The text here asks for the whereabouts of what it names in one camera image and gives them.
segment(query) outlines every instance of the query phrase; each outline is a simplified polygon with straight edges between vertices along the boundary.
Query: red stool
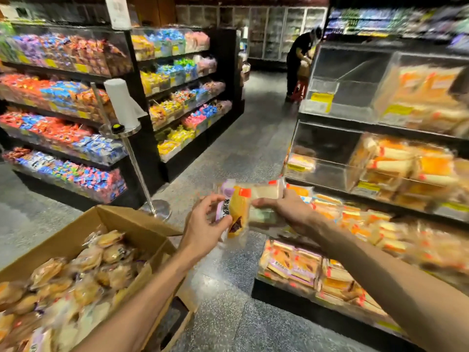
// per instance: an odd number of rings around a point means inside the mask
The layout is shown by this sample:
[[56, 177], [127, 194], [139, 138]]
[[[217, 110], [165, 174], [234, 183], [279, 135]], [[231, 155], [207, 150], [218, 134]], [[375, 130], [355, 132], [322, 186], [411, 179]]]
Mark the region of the red stool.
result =
[[306, 81], [298, 80], [296, 82], [295, 90], [293, 91], [293, 94], [291, 95], [290, 99], [293, 102], [296, 102], [296, 101], [300, 102], [306, 96], [307, 89], [308, 89], [308, 80]]

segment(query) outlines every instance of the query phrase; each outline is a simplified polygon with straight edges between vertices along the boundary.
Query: gray floor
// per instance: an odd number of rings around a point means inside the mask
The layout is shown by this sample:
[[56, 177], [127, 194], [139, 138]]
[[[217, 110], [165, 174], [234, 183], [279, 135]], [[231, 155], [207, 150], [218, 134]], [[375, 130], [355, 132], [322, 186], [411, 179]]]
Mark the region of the gray floor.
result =
[[[260, 182], [276, 178], [293, 134], [295, 108], [285, 105], [286, 75], [252, 73], [244, 114], [155, 198], [173, 208], [182, 226], [194, 200], [226, 178]], [[29, 192], [0, 164], [0, 268], [81, 213]], [[182, 351], [373, 351], [353, 340], [250, 297], [266, 237], [215, 248], [185, 284], [200, 304], [173, 352]], [[172, 239], [177, 245], [179, 239]]]

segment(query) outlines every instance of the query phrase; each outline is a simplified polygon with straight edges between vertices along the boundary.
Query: black shirt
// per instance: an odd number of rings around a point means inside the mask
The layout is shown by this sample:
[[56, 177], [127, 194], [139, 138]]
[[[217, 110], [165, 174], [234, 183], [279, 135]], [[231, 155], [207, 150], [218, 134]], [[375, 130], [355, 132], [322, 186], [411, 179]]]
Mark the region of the black shirt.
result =
[[296, 48], [300, 48], [301, 53], [303, 53], [303, 55], [306, 55], [306, 53], [311, 49], [312, 46], [313, 42], [311, 40], [309, 32], [303, 33], [293, 42], [292, 47], [290, 48], [290, 52], [288, 53], [288, 58], [290, 59], [290, 61], [294, 58], [298, 62], [300, 62], [300, 59], [296, 56]]

